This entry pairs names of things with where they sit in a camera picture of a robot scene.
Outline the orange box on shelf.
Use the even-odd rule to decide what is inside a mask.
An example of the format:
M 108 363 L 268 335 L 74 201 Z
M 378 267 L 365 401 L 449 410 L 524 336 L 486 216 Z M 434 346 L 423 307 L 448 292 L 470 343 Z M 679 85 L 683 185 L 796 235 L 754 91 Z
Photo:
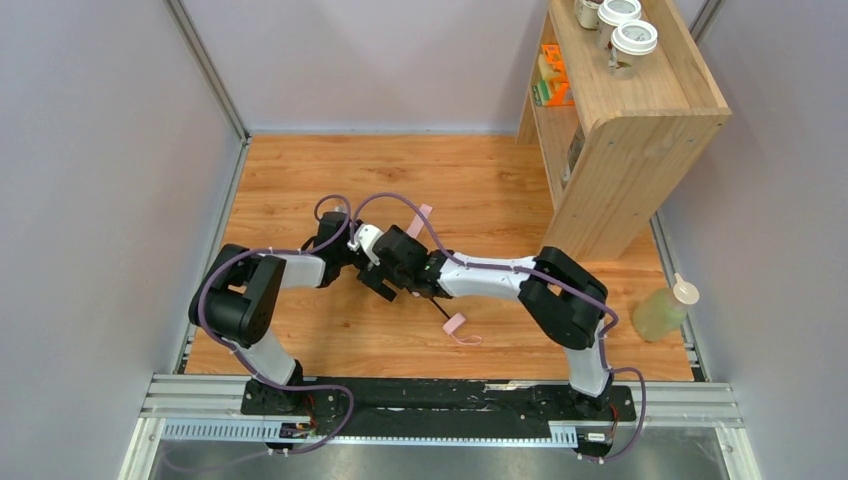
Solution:
M 557 44 L 541 44 L 536 73 L 530 84 L 538 107 L 574 106 L 575 99 L 565 63 Z

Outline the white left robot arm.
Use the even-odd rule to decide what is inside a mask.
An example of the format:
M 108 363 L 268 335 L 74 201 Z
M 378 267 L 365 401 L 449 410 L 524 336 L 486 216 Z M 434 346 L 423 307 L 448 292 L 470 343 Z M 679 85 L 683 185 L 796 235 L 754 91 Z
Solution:
M 189 321 L 236 355 L 258 382 L 280 390 L 291 408 L 299 405 L 308 391 L 302 365 L 271 331 L 279 291 L 329 286 L 358 261 L 349 241 L 361 225 L 330 211 L 302 250 L 224 245 L 191 300 Z

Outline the front white lidded cup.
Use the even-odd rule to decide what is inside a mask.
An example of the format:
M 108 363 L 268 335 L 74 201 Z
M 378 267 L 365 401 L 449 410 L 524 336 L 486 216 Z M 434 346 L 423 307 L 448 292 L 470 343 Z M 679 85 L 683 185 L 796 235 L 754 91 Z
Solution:
M 641 71 L 644 59 L 658 46 L 658 31 L 644 20 L 629 20 L 618 25 L 611 35 L 608 60 L 614 78 L 631 79 Z

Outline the wooden shelf unit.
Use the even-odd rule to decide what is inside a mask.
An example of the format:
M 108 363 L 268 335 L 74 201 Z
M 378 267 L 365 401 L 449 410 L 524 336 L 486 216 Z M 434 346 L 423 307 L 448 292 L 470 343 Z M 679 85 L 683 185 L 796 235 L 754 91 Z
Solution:
M 554 206 L 543 241 L 579 261 L 618 258 L 731 116 L 676 4 L 643 12 L 658 47 L 620 79 L 572 3 L 550 2 L 539 43 L 560 47 L 575 102 L 524 94 L 516 140 L 541 148 Z

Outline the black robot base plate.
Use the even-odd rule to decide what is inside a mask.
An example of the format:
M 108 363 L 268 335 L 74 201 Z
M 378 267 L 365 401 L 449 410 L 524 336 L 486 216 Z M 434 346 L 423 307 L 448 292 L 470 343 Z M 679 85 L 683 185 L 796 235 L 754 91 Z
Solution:
M 506 380 L 314 377 L 291 408 L 280 390 L 249 380 L 241 413 L 304 416 L 319 435 L 439 440 L 541 440 L 555 421 L 598 421 L 613 425 L 637 420 L 633 395 L 612 386 L 596 404 L 567 384 L 514 385 Z

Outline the green juice bottle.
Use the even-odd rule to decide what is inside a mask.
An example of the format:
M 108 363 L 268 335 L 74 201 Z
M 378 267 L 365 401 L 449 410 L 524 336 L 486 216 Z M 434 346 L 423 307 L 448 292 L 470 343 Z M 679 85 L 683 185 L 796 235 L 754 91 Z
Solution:
M 654 291 L 636 307 L 634 329 L 645 341 L 658 342 L 682 326 L 690 307 L 699 300 L 698 288 L 675 273 L 671 286 Z

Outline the white lidded cup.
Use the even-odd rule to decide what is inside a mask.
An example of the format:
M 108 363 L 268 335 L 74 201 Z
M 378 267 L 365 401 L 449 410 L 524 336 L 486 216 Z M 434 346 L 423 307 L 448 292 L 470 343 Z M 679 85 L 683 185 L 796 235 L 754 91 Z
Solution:
M 598 10 L 603 0 L 575 0 L 574 15 L 578 24 L 587 30 L 598 28 Z
M 658 46 L 658 31 L 644 20 L 629 20 L 618 25 L 611 35 L 608 60 L 614 78 L 631 79 L 641 71 L 644 59 Z
M 611 47 L 611 36 L 620 24 L 639 20 L 642 5 L 639 0 L 604 0 L 598 8 L 595 45 L 601 50 Z

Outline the back white lidded cup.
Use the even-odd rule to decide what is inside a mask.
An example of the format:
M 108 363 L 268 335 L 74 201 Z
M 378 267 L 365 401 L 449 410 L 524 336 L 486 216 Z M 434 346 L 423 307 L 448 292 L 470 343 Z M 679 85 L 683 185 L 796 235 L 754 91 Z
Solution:
M 598 28 L 598 10 L 603 0 L 575 0 L 574 15 L 578 24 L 587 30 Z

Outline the aluminium frame rail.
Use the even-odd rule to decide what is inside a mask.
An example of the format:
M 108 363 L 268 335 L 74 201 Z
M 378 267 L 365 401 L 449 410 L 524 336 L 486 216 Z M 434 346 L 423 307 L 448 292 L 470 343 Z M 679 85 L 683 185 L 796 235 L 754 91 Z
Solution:
M 155 375 L 123 479 L 757 479 L 730 386 Z

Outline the middle white lidded cup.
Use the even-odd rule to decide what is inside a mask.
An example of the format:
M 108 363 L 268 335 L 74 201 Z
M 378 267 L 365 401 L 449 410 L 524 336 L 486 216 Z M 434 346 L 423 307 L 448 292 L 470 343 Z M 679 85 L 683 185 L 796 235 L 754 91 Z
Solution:
M 611 47 L 611 36 L 620 24 L 639 20 L 642 5 L 639 0 L 604 0 L 598 8 L 595 45 L 601 50 Z

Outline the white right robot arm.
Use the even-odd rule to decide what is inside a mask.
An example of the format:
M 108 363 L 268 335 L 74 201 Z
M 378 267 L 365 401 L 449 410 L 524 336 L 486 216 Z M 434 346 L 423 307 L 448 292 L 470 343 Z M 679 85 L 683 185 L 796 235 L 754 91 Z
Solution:
M 514 259 L 473 257 L 428 250 L 404 230 L 359 226 L 348 248 L 362 283 L 387 300 L 398 290 L 435 299 L 487 297 L 520 303 L 554 343 L 562 346 L 575 394 L 599 404 L 608 400 L 613 376 L 599 334 L 611 311 L 607 288 L 561 250 L 545 247 Z

